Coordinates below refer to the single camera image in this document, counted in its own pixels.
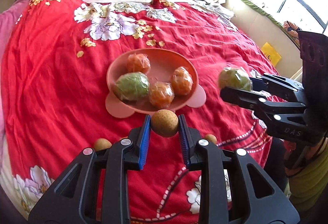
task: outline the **pink bowl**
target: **pink bowl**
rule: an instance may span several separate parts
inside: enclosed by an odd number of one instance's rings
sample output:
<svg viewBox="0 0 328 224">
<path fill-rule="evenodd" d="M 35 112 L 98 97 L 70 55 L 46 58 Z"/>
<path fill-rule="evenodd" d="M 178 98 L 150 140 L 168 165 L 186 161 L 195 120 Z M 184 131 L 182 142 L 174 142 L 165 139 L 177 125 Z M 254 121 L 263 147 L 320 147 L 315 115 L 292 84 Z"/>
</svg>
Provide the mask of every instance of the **pink bowl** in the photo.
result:
<svg viewBox="0 0 328 224">
<path fill-rule="evenodd" d="M 183 66 L 188 70 L 193 80 L 191 92 L 189 95 L 176 96 L 168 108 L 169 110 L 176 111 L 187 105 L 189 102 L 191 102 L 192 105 L 196 102 L 197 105 L 195 107 L 202 106 L 205 103 L 205 92 L 203 88 L 198 84 L 198 75 L 196 69 L 188 59 L 174 51 L 166 49 L 141 48 L 120 55 L 108 68 L 107 85 L 111 94 L 106 98 L 106 108 L 111 115 L 116 117 L 128 117 L 134 112 L 153 114 L 154 112 L 158 111 L 158 108 L 154 107 L 149 102 L 148 97 L 142 101 L 137 102 L 122 102 L 111 92 L 112 87 L 114 86 L 117 79 L 121 75 L 127 73 L 126 63 L 128 56 L 131 54 L 147 55 L 150 61 L 150 71 L 147 73 L 150 84 L 154 84 L 157 81 L 169 82 L 170 76 L 174 70 L 180 66 Z M 195 91 L 199 94 L 198 99 L 196 100 L 194 99 Z"/>
</svg>

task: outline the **yellow paper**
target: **yellow paper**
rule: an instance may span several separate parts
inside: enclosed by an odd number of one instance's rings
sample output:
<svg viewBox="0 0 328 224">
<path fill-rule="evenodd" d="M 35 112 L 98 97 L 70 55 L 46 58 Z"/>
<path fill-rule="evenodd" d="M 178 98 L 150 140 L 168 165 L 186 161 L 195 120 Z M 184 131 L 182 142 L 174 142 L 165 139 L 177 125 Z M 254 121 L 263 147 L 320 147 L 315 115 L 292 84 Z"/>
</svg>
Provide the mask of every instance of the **yellow paper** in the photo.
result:
<svg viewBox="0 0 328 224">
<path fill-rule="evenodd" d="M 275 67 L 281 59 L 279 53 L 269 43 L 265 43 L 261 50 L 263 54 L 265 54 L 265 56 L 268 58 L 268 60 L 270 60 L 271 64 Z"/>
</svg>

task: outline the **green fruit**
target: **green fruit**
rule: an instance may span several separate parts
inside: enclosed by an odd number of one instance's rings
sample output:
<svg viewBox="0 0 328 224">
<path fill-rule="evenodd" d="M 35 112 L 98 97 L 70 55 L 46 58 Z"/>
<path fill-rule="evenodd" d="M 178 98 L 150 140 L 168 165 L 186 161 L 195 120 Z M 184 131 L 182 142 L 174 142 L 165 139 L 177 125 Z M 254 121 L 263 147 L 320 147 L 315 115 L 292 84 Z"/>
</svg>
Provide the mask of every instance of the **green fruit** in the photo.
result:
<svg viewBox="0 0 328 224">
<path fill-rule="evenodd" d="M 148 94 L 148 88 L 148 77 L 141 72 L 132 72 L 119 77 L 114 93 L 121 101 L 137 101 Z"/>
<path fill-rule="evenodd" d="M 253 89 L 252 81 L 242 68 L 224 68 L 219 75 L 218 82 L 220 89 L 226 86 L 246 91 Z"/>
</svg>

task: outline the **black pants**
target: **black pants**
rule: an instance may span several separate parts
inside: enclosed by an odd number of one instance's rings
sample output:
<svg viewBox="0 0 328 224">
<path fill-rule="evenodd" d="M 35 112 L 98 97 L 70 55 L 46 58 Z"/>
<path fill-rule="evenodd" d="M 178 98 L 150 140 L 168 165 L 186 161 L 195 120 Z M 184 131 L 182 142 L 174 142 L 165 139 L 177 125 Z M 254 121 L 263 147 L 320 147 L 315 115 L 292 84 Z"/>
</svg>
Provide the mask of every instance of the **black pants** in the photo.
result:
<svg viewBox="0 0 328 224">
<path fill-rule="evenodd" d="M 283 141 L 273 137 L 268 159 L 264 166 L 265 172 L 282 191 L 285 191 L 288 182 L 284 166 L 285 151 Z"/>
</svg>

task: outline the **red floral blanket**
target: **red floral blanket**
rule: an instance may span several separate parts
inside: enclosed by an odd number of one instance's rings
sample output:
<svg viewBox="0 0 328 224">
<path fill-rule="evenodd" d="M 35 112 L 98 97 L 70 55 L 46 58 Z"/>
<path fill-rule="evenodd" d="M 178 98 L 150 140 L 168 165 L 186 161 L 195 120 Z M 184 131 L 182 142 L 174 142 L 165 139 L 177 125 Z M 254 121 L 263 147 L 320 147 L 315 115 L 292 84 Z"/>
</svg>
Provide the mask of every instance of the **red floral blanket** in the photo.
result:
<svg viewBox="0 0 328 224">
<path fill-rule="evenodd" d="M 277 73 L 245 34 L 188 3 L 31 0 L 1 70 L 14 187 L 27 212 L 83 148 L 100 137 L 114 143 L 142 125 L 142 114 L 116 119 L 107 113 L 106 71 L 122 53 L 148 47 L 176 51 L 198 72 L 207 101 L 177 114 L 203 136 L 214 134 L 219 147 L 245 148 L 265 164 L 271 143 L 265 125 L 251 111 L 224 103 L 216 86 L 224 67 Z M 128 181 L 134 222 L 197 221 L 200 172 L 184 167 L 178 136 L 152 133 L 144 170 L 129 172 Z"/>
</svg>

